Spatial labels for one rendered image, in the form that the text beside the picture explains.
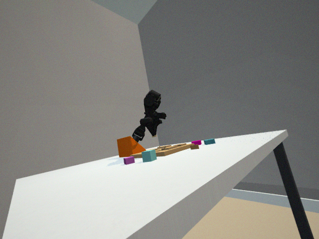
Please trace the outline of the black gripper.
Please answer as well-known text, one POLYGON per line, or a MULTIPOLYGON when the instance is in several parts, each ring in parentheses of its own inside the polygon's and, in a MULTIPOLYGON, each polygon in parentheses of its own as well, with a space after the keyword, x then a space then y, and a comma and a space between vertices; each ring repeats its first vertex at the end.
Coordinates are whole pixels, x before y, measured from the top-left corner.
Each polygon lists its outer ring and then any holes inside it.
POLYGON ((152 136, 156 135, 157 126, 162 123, 162 120, 158 118, 153 119, 153 112, 154 112, 154 109, 145 110, 144 114, 146 115, 146 118, 143 118, 140 120, 140 124, 147 123, 145 126, 149 130, 149 132, 152 134, 152 136))

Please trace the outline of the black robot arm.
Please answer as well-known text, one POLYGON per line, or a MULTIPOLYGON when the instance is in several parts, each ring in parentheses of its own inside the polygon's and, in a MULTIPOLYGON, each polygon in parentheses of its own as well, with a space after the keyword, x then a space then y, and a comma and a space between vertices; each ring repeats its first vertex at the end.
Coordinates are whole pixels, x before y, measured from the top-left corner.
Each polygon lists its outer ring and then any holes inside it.
MULTIPOLYGON (((161 96, 159 93, 157 93, 154 90, 151 90, 147 93, 146 97, 144 98, 144 107, 145 110, 154 109, 153 112, 153 119, 158 118, 159 119, 165 119, 166 114, 165 113, 155 113, 155 110, 158 109, 160 103, 161 103, 161 96)), ((145 136, 145 125, 147 123, 141 124, 139 127, 137 127, 132 135, 133 139, 138 143, 139 140, 143 140, 145 136), (142 137, 142 138, 141 138, 142 137)))

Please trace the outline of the magenta square block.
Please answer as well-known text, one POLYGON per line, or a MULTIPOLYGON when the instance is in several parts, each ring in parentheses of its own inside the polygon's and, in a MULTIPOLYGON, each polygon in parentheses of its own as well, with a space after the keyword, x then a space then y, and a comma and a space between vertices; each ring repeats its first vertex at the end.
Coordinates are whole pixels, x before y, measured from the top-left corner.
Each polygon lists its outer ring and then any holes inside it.
POLYGON ((197 140, 197 141, 192 141, 191 143, 194 143, 194 144, 198 144, 198 145, 201 145, 201 140, 197 140))

